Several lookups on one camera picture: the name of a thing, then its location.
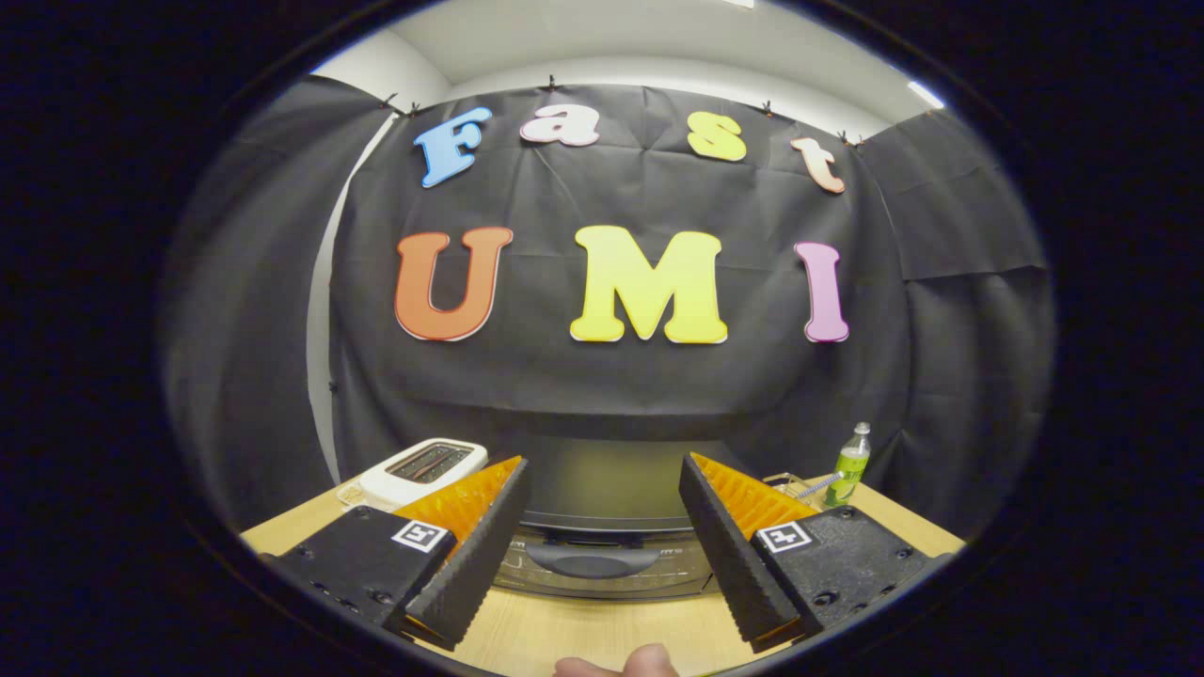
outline green bottle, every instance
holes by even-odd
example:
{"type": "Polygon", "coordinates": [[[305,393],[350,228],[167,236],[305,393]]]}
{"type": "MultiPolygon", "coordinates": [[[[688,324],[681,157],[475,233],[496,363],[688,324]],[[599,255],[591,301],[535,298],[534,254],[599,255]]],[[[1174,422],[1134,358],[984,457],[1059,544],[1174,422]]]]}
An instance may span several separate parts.
{"type": "Polygon", "coordinates": [[[844,443],[840,449],[840,458],[836,461],[834,472],[844,472],[844,477],[828,485],[824,496],[824,505],[827,507],[843,506],[849,502],[849,496],[861,482],[861,475],[869,463],[869,424],[858,423],[852,429],[852,437],[844,443]]]}

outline blue letter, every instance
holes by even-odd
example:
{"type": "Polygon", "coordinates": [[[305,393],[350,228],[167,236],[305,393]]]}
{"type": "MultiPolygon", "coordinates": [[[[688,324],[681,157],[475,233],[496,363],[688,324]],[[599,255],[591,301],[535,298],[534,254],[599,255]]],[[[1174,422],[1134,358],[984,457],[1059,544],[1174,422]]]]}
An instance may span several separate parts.
{"type": "Polygon", "coordinates": [[[485,122],[494,113],[489,108],[473,108],[467,113],[427,129],[414,139],[414,146],[421,146],[426,155],[426,176],[423,188],[430,188],[443,179],[455,176],[472,166],[471,154],[460,154],[460,146],[476,148],[480,145],[480,128],[473,123],[485,122]],[[459,133],[455,128],[464,125],[459,133]]]}

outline ceiling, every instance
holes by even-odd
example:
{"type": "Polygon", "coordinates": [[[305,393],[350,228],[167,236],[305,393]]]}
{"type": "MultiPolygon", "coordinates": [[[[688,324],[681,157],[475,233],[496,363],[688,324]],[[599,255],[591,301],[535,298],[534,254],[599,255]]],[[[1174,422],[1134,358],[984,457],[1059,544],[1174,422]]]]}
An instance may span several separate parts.
{"type": "Polygon", "coordinates": [[[927,106],[909,78],[793,10],[756,0],[448,0],[390,27],[455,86],[543,61],[695,59],[843,99],[889,123],[927,106]]]}

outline foam letter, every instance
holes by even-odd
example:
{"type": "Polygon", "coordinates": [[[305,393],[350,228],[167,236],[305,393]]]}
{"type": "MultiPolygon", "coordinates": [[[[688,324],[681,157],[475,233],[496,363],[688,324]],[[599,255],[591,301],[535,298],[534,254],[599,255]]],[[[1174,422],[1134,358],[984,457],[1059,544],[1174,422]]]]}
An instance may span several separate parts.
{"type": "Polygon", "coordinates": [[[397,271],[394,312],[401,328],[424,341],[459,341],[476,334],[494,310],[497,259],[502,247],[513,239],[514,234],[508,228],[478,228],[464,234],[464,246],[472,252],[468,283],[464,302],[454,311],[431,306],[436,258],[452,239],[443,232],[418,232],[397,242],[401,269],[397,271]]]}
{"type": "Polygon", "coordinates": [[[827,245],[799,242],[795,253],[807,266],[811,292],[811,319],[803,332],[813,343],[840,342],[849,337],[849,325],[840,318],[840,290],[836,284],[836,263],[840,254],[827,245]]]}
{"type": "Polygon", "coordinates": [[[565,146],[589,146],[598,140],[594,129],[598,112],[588,106],[561,104],[544,106],[535,112],[536,119],[523,125],[519,136],[536,143],[560,141],[565,146]]]}
{"type": "Polygon", "coordinates": [[[828,164],[836,163],[832,153],[820,148],[819,142],[814,139],[796,139],[790,142],[790,146],[803,152],[807,171],[810,172],[815,183],[820,184],[820,188],[828,193],[844,193],[844,182],[832,176],[832,171],[828,170],[828,164]]]}
{"type": "Polygon", "coordinates": [[[690,113],[685,123],[694,130],[686,135],[685,140],[700,155],[734,163],[744,159],[748,153],[748,147],[737,136],[740,133],[740,125],[727,116],[698,111],[690,113]]]}
{"type": "Polygon", "coordinates": [[[472,154],[460,154],[460,146],[476,148],[480,145],[480,128],[474,123],[485,122],[494,113],[489,108],[473,108],[467,113],[427,129],[414,139],[414,146],[421,146],[426,155],[426,176],[423,188],[430,188],[441,181],[455,176],[472,166],[472,154]]]}
{"type": "Polygon", "coordinates": [[[568,332],[578,341],[618,341],[624,325],[614,317],[614,295],[636,334],[651,338],[673,299],[673,318],[665,335],[674,343],[722,343],[727,325],[719,319],[715,255],[722,246],[706,232],[678,232],[653,269],[639,245],[616,225],[589,225],[577,231],[588,252],[585,308],[568,332]]]}

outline black fabric backdrop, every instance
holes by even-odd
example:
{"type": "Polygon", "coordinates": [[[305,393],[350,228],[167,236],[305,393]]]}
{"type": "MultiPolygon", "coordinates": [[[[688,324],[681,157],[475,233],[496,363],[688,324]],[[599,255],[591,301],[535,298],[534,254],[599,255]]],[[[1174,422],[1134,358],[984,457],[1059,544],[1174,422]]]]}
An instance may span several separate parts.
{"type": "Polygon", "coordinates": [[[390,114],[306,78],[252,118],[199,184],[170,252],[160,354],[181,448],[238,529],[331,487],[306,383],[314,259],[390,114]]]}
{"type": "MultiPolygon", "coordinates": [[[[710,96],[642,87],[532,88],[435,106],[390,129],[350,184],[331,279],[335,438],[343,476],[436,435],[521,453],[519,431],[630,440],[722,438],[754,472],[831,471],[858,420],[874,426],[867,481],[963,535],[984,526],[1023,465],[1044,404],[1052,301],[1035,232],[995,161],[945,114],[862,148],[804,123],[710,96]],[[535,111],[598,111],[588,147],[523,141],[535,111]],[[417,135],[478,106],[474,164],[424,189],[417,135]],[[733,117],[748,155],[702,158],[686,117],[733,117]],[[816,139],[840,195],[789,142],[816,139]],[[651,263],[684,230],[722,242],[719,346],[630,329],[615,343],[568,334],[582,311],[592,224],[627,228],[651,263]],[[503,225],[495,305],[461,342],[418,341],[393,311],[397,242],[442,231],[432,300],[462,299],[467,230],[503,225]],[[803,336],[808,284],[792,246],[840,252],[850,337],[803,336]]],[[[616,313],[622,314],[621,304],[616,313]]],[[[669,310],[662,318],[667,322],[669,310]]]]}
{"type": "MultiPolygon", "coordinates": [[[[249,123],[184,222],[169,289],[165,383],[207,487],[238,528],[331,485],[306,390],[305,318],[318,245],[338,192],[386,111],[309,77],[249,123]]],[[[1050,277],[1019,198],[990,153],[944,113],[860,148],[805,123],[654,88],[532,88],[401,117],[352,179],[335,243],[331,373],[343,477],[433,436],[521,453],[515,434],[724,440],[755,473],[828,472],[858,420],[874,428],[866,481],[969,537],[1027,460],[1054,349],[1050,277]],[[533,145],[539,107],[598,111],[588,147],[533,145]],[[415,136],[477,106],[474,164],[430,188],[415,136]],[[742,126],[739,163],[702,158],[686,117],[742,126]],[[824,192],[789,141],[834,155],[824,192]],[[615,343],[568,334],[582,312],[586,225],[628,229],[651,263],[677,232],[722,242],[718,346],[615,343]],[[471,229],[503,225],[489,322],[459,342],[419,341],[394,316],[397,242],[442,231],[431,293],[462,299],[471,229]],[[792,246],[840,252],[850,336],[811,343],[805,270],[792,246]]],[[[626,322],[621,304],[616,316],[626,322]]]]}

